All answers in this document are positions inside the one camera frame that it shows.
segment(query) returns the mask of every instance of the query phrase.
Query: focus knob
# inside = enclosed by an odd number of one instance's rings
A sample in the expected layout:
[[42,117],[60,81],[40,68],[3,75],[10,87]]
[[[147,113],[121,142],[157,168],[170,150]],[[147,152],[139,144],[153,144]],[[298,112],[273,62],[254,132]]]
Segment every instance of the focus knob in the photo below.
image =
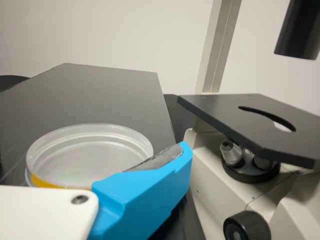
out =
[[271,240],[265,219],[255,211],[242,211],[228,217],[223,223],[226,240]]

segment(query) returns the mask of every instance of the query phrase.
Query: blue plastic holder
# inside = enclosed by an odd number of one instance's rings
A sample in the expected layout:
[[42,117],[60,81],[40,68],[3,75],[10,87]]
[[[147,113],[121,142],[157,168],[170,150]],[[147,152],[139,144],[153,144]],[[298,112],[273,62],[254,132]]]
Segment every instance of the blue plastic holder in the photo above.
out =
[[187,193],[192,150],[158,169],[116,173],[92,184],[99,210],[89,240],[144,240],[170,216]]

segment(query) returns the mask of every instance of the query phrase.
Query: plastic petri dish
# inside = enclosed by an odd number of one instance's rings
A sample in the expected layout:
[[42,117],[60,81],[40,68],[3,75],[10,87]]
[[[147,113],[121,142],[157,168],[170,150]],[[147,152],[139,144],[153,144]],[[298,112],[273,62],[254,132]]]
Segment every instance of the plastic petri dish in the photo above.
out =
[[141,133],[114,124],[66,126],[36,140],[26,154],[29,186],[91,189],[93,182],[153,156]]

